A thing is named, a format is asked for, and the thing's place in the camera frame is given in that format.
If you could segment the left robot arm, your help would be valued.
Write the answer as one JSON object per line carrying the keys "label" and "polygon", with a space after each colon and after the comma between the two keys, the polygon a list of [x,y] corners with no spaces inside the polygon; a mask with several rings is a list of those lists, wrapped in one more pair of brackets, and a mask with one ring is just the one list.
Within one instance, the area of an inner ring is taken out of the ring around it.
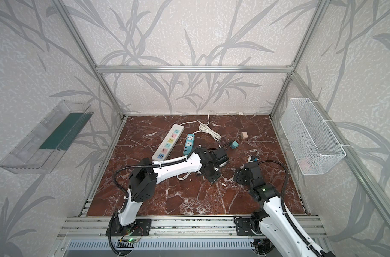
{"label": "left robot arm", "polygon": [[197,147],[182,157],[166,161],[146,158],[138,165],[115,171],[112,182],[124,194],[122,208],[114,215],[118,229],[135,224],[142,203],[154,195],[157,184],[184,173],[200,173],[213,184],[221,177],[220,169],[228,162],[224,148]]}

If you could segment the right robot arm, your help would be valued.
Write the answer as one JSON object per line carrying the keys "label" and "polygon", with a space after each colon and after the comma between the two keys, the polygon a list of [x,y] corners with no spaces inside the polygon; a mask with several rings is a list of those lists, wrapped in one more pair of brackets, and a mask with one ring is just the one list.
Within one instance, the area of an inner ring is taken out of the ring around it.
{"label": "right robot arm", "polygon": [[[282,190],[266,183],[260,165],[275,163],[285,171]],[[285,205],[284,197],[289,180],[288,168],[281,162],[266,160],[248,162],[235,171],[233,180],[248,188],[250,196],[259,204],[260,210],[251,214],[251,229],[257,235],[266,236],[284,257],[333,257],[326,252],[298,223]]]}

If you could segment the teal power strip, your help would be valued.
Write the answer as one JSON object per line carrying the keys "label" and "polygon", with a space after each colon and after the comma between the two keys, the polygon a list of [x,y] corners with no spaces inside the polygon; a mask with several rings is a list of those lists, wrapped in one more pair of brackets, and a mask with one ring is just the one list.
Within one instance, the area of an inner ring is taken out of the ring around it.
{"label": "teal power strip", "polygon": [[188,134],[185,141],[183,155],[188,155],[192,151],[193,145],[194,145],[194,134]]}

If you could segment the teal adapter back right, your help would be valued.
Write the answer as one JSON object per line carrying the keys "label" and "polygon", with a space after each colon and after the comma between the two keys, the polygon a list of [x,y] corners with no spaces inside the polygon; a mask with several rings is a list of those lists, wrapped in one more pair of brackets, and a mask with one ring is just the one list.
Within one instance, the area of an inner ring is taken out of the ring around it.
{"label": "teal adapter back right", "polygon": [[238,146],[239,146],[239,144],[238,144],[238,142],[235,141],[235,140],[234,140],[234,141],[231,143],[231,145],[230,145],[230,147],[231,147],[232,149],[236,149]]}

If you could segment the white long power strip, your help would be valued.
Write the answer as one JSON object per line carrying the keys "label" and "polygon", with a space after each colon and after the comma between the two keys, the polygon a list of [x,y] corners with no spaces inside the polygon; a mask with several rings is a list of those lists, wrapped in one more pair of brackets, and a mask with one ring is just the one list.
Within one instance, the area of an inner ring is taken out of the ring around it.
{"label": "white long power strip", "polygon": [[183,125],[174,124],[152,156],[153,161],[165,161],[184,131]]}

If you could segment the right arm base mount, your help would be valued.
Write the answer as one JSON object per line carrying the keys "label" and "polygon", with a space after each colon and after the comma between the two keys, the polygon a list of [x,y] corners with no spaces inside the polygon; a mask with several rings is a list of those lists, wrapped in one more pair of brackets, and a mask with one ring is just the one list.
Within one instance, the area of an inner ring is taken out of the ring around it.
{"label": "right arm base mount", "polygon": [[233,221],[238,236],[262,236],[262,233],[253,231],[250,218],[235,216]]}

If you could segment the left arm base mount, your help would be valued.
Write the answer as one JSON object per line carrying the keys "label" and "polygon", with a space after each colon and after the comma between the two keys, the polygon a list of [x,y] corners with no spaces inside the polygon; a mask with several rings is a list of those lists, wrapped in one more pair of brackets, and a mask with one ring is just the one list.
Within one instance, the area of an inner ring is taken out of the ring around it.
{"label": "left arm base mount", "polygon": [[152,220],[150,218],[139,218],[127,226],[121,226],[119,218],[112,218],[109,222],[106,236],[138,236],[147,237],[151,229]]}

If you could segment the aluminium front rail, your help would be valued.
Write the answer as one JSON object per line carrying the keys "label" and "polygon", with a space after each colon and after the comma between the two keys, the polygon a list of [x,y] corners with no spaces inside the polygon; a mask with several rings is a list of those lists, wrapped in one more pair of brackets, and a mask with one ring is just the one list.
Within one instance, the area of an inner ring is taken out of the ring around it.
{"label": "aluminium front rail", "polygon": [[[235,238],[234,217],[230,215],[206,216],[150,216],[148,239],[163,238]],[[68,217],[59,237],[84,236],[101,239],[105,236],[109,217]]]}

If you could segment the clear plastic wall tray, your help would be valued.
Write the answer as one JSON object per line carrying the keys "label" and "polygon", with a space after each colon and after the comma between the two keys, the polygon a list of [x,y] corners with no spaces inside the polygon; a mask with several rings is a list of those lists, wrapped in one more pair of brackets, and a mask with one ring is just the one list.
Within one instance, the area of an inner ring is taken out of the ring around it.
{"label": "clear plastic wall tray", "polygon": [[1,162],[13,174],[50,174],[94,112],[62,100]]}

